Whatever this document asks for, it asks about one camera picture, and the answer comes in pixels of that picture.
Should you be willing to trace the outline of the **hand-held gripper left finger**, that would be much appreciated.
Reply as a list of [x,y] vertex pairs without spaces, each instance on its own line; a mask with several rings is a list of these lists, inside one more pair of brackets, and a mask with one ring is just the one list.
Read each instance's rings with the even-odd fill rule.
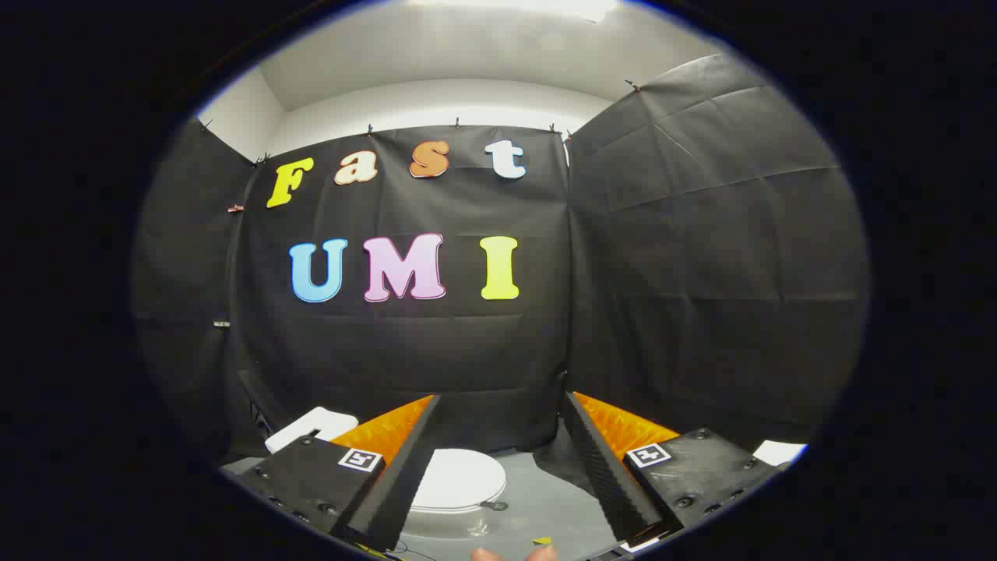
[[369,551],[398,542],[435,451],[438,394],[336,438],[303,434],[234,481],[261,503]]

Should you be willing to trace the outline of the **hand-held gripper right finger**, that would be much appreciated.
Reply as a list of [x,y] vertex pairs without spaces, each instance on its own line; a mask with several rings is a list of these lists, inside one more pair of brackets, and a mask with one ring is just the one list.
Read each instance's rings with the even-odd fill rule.
[[701,526],[784,471],[711,429],[680,434],[576,391],[562,420],[619,550]]

